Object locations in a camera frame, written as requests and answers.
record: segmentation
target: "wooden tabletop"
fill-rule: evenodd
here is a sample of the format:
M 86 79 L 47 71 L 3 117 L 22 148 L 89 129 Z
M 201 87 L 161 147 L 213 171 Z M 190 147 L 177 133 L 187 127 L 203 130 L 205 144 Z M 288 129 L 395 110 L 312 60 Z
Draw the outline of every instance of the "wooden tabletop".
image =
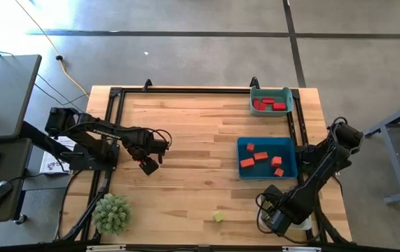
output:
M 92 87 L 87 110 L 92 116 L 104 118 L 110 87 Z M 309 142 L 317 144 L 326 137 L 318 91 L 299 91 Z M 295 110 L 294 121 L 299 129 Z M 290 244 L 257 230 L 254 198 L 270 184 L 288 190 L 296 180 L 242 180 L 236 160 L 238 137 L 289 137 L 287 117 L 251 116 L 247 94 L 134 93 L 126 94 L 121 125 L 167 130 L 173 136 L 173 144 L 161 168 L 150 176 L 121 146 L 109 192 L 124 195 L 130 201 L 132 221 L 129 230 L 120 236 L 102 235 L 102 243 Z M 84 212 L 91 179 L 92 172 L 84 171 L 72 183 L 64 206 L 63 234 Z M 335 228 L 351 240 L 338 184 L 329 180 L 319 198 Z M 225 220 L 215 223 L 215 211 L 222 212 Z M 305 240 L 302 230 L 289 229 L 286 235 Z

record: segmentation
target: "green succulent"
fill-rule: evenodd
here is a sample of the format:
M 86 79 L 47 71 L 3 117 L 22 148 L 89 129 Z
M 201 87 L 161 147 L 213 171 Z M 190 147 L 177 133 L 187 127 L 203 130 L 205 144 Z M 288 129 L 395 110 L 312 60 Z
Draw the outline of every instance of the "green succulent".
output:
M 92 222 L 101 234 L 119 235 L 131 220 L 130 204 L 120 195 L 108 193 L 97 202 Z

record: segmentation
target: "red cube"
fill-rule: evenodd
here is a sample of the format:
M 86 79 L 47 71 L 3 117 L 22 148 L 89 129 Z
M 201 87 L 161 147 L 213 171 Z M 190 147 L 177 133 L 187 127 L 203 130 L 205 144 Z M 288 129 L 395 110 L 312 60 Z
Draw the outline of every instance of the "red cube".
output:
M 254 107 L 254 109 L 258 110 L 258 107 L 259 107 L 258 99 L 253 100 L 253 107 Z
M 242 168 L 250 168 L 254 165 L 254 159 L 248 158 L 246 160 L 240 160 L 240 166 Z
M 247 151 L 253 152 L 254 151 L 254 143 L 248 143 L 247 144 Z
M 268 153 L 266 153 L 266 152 L 255 153 L 254 154 L 254 159 L 255 159 L 255 161 L 268 159 Z
M 284 175 L 284 170 L 277 168 L 275 171 L 275 176 L 283 176 Z
M 262 103 L 264 104 L 274 104 L 275 99 L 274 98 L 262 98 Z
M 267 108 L 267 104 L 261 103 L 258 107 L 259 111 L 265 111 Z
M 271 167 L 276 168 L 276 167 L 279 167 L 281 165 L 282 165 L 282 157 L 274 157 L 271 160 Z
M 285 104 L 273 104 L 273 111 L 285 111 L 286 109 Z

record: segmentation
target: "small green block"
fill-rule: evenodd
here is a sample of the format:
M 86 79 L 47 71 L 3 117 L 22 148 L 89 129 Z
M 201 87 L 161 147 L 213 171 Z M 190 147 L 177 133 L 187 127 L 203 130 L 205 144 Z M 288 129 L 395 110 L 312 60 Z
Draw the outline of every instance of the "small green block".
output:
M 215 222 L 218 223 L 218 222 L 224 220 L 225 216 L 221 212 L 216 212 L 216 213 L 214 213 L 214 219 L 215 219 Z

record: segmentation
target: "concrete floor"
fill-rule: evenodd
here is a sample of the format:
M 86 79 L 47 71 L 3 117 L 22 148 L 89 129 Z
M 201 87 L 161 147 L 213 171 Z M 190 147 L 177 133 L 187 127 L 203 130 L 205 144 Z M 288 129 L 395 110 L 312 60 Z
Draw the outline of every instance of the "concrete floor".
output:
M 287 32 L 281 0 L 21 2 L 47 29 Z M 400 34 L 400 0 L 290 4 L 297 32 Z M 0 50 L 42 55 L 40 74 L 68 98 L 81 95 L 60 71 L 45 37 L 23 35 L 36 27 L 14 1 L 2 3 L 0 17 Z M 243 86 L 252 76 L 262 86 L 298 87 L 288 38 L 51 39 L 86 90 L 92 85 L 143 85 L 147 78 L 155 85 Z M 299 39 L 298 47 L 305 83 L 319 89 L 327 123 L 345 116 L 364 130 L 400 108 L 400 39 L 310 38 Z M 36 83 L 53 94 L 41 80 Z M 86 99 L 76 102 L 81 108 L 86 104 Z M 35 89 L 30 105 L 26 120 L 43 129 L 48 109 L 57 104 Z M 353 239 L 400 249 L 400 204 L 382 201 L 398 193 L 399 186 L 381 137 L 366 140 L 351 160 L 354 164 L 340 179 Z M 0 246 L 49 242 L 61 197 L 62 190 L 28 192 L 23 212 L 30 220 L 20 226 L 0 223 Z

